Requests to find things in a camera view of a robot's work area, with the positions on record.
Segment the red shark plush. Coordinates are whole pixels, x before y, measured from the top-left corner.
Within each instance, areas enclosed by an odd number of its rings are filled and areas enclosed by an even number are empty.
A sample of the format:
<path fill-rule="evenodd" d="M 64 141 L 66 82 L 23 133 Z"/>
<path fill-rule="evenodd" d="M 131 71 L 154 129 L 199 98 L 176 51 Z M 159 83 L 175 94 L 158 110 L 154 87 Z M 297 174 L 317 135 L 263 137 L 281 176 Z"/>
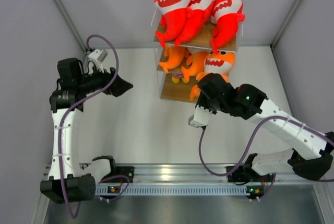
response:
<path fill-rule="evenodd" d="M 186 21 L 193 15 L 189 8 L 190 0 L 154 0 L 154 6 L 161 13 L 160 24 L 165 31 L 156 31 L 156 37 L 161 47 L 175 40 L 183 31 Z"/>
<path fill-rule="evenodd" d="M 190 0 L 187 8 L 191 10 L 181 34 L 174 40 L 175 46 L 191 41 L 210 18 L 213 0 Z"/>
<path fill-rule="evenodd" d="M 210 15 L 214 24 L 210 45 L 213 53 L 224 48 L 236 36 L 239 23 L 246 18 L 243 13 L 243 0 L 214 0 Z"/>

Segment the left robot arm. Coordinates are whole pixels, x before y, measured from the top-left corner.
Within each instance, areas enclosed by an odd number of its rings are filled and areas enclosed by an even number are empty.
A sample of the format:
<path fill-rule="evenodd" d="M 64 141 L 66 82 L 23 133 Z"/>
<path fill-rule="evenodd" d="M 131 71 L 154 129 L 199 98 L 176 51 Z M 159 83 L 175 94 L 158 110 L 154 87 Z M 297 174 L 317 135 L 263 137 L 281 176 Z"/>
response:
<path fill-rule="evenodd" d="M 102 179 L 112 182 L 118 169 L 112 156 L 94 158 L 86 168 L 79 164 L 79 124 L 84 114 L 83 103 L 96 92 L 119 97 L 133 85 L 118 75 L 118 67 L 85 73 L 77 58 L 57 63 L 57 87 L 49 98 L 52 111 L 54 143 L 51 168 L 47 179 L 40 182 L 40 192 L 57 204 L 90 201 L 96 184 Z"/>

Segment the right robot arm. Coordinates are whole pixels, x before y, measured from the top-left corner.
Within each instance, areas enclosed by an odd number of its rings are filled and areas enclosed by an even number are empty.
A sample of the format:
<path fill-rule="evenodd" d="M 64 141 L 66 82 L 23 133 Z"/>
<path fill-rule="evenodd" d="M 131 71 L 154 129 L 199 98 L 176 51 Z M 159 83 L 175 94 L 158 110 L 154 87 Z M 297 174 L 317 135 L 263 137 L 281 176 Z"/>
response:
<path fill-rule="evenodd" d="M 310 181 L 323 181 L 333 162 L 333 132 L 322 133 L 310 128 L 284 112 L 251 84 L 234 88 L 219 74 L 210 73 L 199 80 L 198 88 L 200 94 L 195 112 L 188 120 L 190 126 L 205 131 L 210 117 L 217 112 L 240 117 L 256 125 L 240 160 L 223 176 L 242 168 L 244 176 L 251 181 L 277 173 L 294 173 Z M 290 148 L 266 155 L 249 154 L 261 127 Z"/>

